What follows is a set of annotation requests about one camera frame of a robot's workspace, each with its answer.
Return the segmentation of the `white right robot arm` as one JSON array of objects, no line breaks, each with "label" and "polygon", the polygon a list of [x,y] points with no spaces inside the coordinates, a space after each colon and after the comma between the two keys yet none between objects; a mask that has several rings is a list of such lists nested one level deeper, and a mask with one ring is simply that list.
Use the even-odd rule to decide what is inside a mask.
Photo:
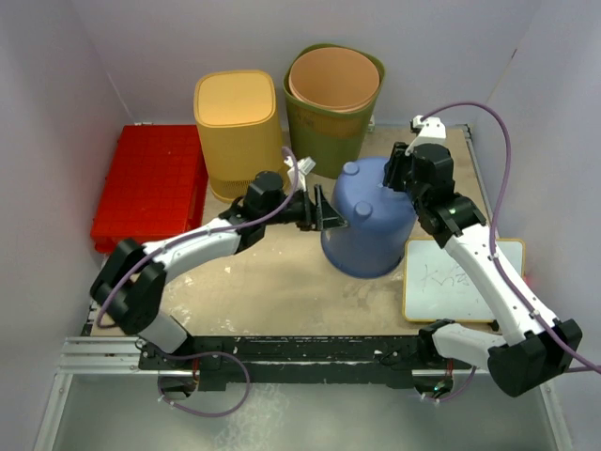
[{"label": "white right robot arm", "polygon": [[501,328],[489,334],[440,319],[420,330],[419,360],[428,367],[454,359],[485,369],[510,397],[565,373],[581,329],[572,319],[559,320],[514,269],[501,268],[505,256],[485,216],[455,189],[450,151],[440,144],[394,144],[383,185],[408,195],[422,229],[470,278]]}]

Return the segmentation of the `yellow ribbed waste basket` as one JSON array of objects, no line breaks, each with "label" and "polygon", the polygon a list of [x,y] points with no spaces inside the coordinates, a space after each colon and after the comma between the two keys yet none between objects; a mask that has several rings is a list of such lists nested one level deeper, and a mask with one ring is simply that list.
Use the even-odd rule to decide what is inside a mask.
[{"label": "yellow ribbed waste basket", "polygon": [[228,203],[263,171],[285,175],[272,78],[262,70],[210,73],[196,84],[193,113],[214,196]]}]

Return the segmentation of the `red plastic tray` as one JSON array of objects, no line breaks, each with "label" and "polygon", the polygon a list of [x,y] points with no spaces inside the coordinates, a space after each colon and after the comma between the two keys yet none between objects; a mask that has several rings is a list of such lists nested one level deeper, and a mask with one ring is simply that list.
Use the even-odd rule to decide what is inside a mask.
[{"label": "red plastic tray", "polygon": [[90,231],[112,253],[127,238],[159,241],[201,225],[208,187],[194,125],[126,125]]}]

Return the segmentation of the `blue plastic bucket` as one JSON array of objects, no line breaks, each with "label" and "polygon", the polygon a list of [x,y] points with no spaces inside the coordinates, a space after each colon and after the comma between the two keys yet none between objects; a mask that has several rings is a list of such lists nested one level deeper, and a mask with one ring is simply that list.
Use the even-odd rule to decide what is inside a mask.
[{"label": "blue plastic bucket", "polygon": [[407,194],[383,185],[384,157],[343,165],[331,196],[347,226],[321,233],[328,261],[356,278],[377,278],[395,269],[417,216]]}]

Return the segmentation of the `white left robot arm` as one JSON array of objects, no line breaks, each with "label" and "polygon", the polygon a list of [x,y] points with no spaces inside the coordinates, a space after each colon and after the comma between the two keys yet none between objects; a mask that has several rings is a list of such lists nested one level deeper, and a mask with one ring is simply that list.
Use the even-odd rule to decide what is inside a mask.
[{"label": "white left robot arm", "polygon": [[282,178],[262,172],[217,218],[164,241],[121,241],[90,289],[92,299],[126,335],[154,345],[172,368],[193,358],[193,338],[162,311],[165,287],[176,277],[221,257],[230,257],[264,238],[269,225],[293,224],[301,231],[346,227],[347,220],[328,202],[321,187],[285,194]]}]

